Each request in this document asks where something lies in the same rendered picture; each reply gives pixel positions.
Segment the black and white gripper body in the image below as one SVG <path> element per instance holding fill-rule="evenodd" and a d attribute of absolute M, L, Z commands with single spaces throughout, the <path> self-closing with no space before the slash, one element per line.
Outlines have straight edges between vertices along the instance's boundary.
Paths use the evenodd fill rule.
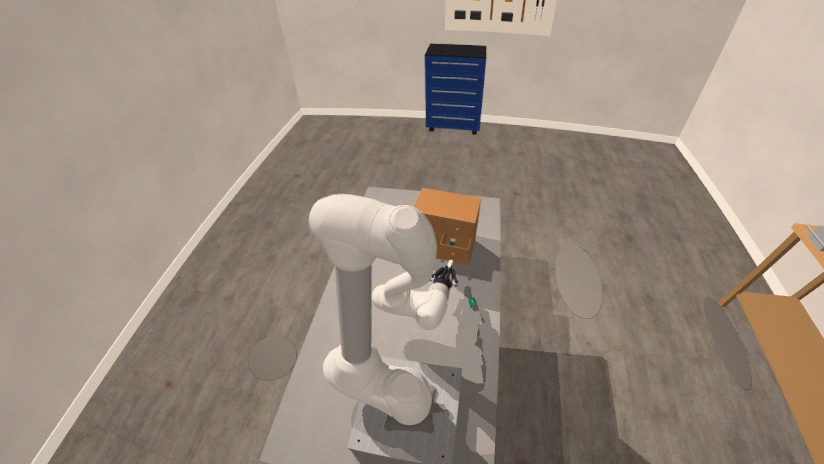
<path fill-rule="evenodd" d="M 437 277 L 433 280 L 434 281 L 433 284 L 434 283 L 442 283 L 442 284 L 446 285 L 447 287 L 449 287 L 449 289 L 450 289 L 450 287 L 452 287 L 451 285 L 453 285 L 453 283 L 451 282 L 451 280 L 449 278 L 448 278 L 448 281 L 446 281 L 445 278 L 446 277 L 443 277 L 443 279 L 439 279 L 439 277 Z M 439 280 L 437 280 L 437 279 L 439 279 Z"/>

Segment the brown wooden chest of drawers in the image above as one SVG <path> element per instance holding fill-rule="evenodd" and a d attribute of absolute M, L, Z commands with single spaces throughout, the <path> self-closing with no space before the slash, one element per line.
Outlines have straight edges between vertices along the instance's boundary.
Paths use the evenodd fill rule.
<path fill-rule="evenodd" d="M 478 218 L 479 218 L 479 211 L 480 211 L 480 204 L 481 198 L 467 196 L 462 194 L 438 191 L 433 189 L 422 188 L 418 199 L 414 205 L 415 208 L 420 210 L 424 215 L 435 216 L 442 218 L 442 231 L 434 231 L 442 233 L 443 236 L 443 228 L 444 228 L 444 218 L 451 219 L 466 223 L 472 223 L 473 226 L 473 234 L 474 234 L 474 243 L 476 238 L 477 232 L 477 225 L 478 225 Z M 449 234 L 449 233 L 444 233 Z M 471 248 L 473 243 L 473 234 L 472 234 L 472 241 L 471 241 Z M 454 234 L 449 234 L 454 235 Z M 459 236 L 459 235 L 454 235 Z M 459 236 L 464 237 L 464 236 Z M 473 243 L 473 247 L 474 247 Z M 471 248 L 470 248 L 470 255 L 469 255 L 469 262 L 471 260 Z"/>

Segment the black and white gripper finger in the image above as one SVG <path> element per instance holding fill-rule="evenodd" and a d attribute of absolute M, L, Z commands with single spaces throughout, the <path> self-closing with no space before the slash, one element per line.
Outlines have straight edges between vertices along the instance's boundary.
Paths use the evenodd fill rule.
<path fill-rule="evenodd" d="M 444 267 L 441 267 L 438 271 L 436 271 L 436 272 L 432 275 L 432 278 L 430 279 L 430 281 L 433 281 L 435 278 L 439 277 L 440 275 L 441 275 L 441 276 L 439 277 L 439 279 L 443 279 L 443 276 L 445 277 L 445 276 L 446 276 L 446 274 L 447 274 L 447 271 L 448 271 L 448 267 L 449 267 L 450 262 L 451 262 L 451 260 L 449 260 L 449 262 L 448 262 L 448 264 L 445 266 L 445 268 L 444 268 Z M 445 272 L 446 272 L 446 273 L 445 273 Z M 434 281 L 433 281 L 433 282 L 434 282 Z"/>
<path fill-rule="evenodd" d="M 452 261 L 453 261 L 453 260 L 451 260 L 451 262 L 452 262 Z M 454 285 L 454 286 L 456 286 L 456 287 L 457 287 L 457 285 L 458 285 L 458 280 L 456 279 L 455 270 L 454 270 L 454 269 L 452 269 L 452 263 L 451 263 L 451 262 L 450 262 L 450 264 L 449 264 L 449 267 L 448 267 L 448 271 L 447 271 L 447 275 L 446 275 L 445 280 L 446 280 L 446 281 L 448 281 L 449 275 L 450 275 L 450 273 L 451 273 L 451 275 L 452 275 L 452 283 L 453 283 L 453 285 Z M 450 271 L 451 271 L 451 272 L 450 272 Z M 453 285 L 452 285 L 452 286 L 453 286 Z"/>

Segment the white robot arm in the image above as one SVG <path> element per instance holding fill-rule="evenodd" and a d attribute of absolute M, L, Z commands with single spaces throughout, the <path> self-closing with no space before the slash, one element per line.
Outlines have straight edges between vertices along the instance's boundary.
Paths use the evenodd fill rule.
<path fill-rule="evenodd" d="M 335 265 L 341 345 L 325 359 L 325 379 L 340 393 L 386 413 L 387 431 L 432 433 L 433 413 L 445 412 L 445 404 L 433 402 L 435 387 L 413 368 L 382 362 L 371 341 L 371 298 L 380 310 L 413 317 L 425 330 L 442 322 L 449 288 L 434 283 L 428 292 L 413 291 L 433 275 L 437 242 L 432 225 L 413 206 L 336 194 L 314 204 L 309 226 Z M 372 293 L 376 258 L 400 264 L 408 273 Z"/>

